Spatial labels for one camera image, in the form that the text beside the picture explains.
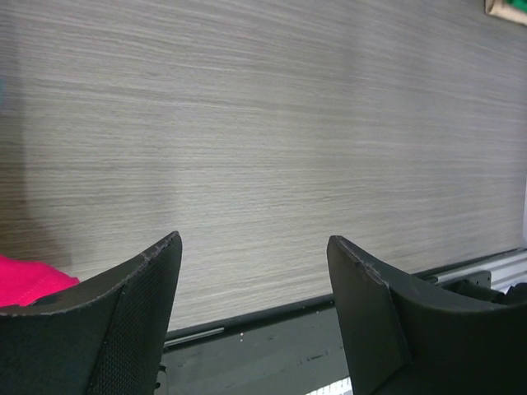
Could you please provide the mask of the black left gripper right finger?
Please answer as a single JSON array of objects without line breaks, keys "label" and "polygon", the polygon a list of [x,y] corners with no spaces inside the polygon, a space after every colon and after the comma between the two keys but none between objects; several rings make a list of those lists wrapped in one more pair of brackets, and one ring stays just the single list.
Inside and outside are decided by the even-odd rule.
[{"label": "black left gripper right finger", "polygon": [[355,394],[523,394],[526,301],[465,280],[438,286],[341,236],[329,275]]}]

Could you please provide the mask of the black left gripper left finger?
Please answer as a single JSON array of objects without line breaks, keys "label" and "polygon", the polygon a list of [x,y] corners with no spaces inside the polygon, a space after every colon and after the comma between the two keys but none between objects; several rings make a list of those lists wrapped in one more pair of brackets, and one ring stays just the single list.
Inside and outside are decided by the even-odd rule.
[{"label": "black left gripper left finger", "polygon": [[3,307],[1,392],[153,394],[181,259],[172,232],[76,286]]}]

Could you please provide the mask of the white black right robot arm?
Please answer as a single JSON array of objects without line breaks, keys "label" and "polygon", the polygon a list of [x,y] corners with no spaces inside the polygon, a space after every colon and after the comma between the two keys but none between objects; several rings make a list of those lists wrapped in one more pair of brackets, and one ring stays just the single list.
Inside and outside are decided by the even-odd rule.
[{"label": "white black right robot arm", "polygon": [[506,293],[498,292],[492,302],[502,305],[521,304],[527,300],[527,283],[521,282],[511,286]]}]

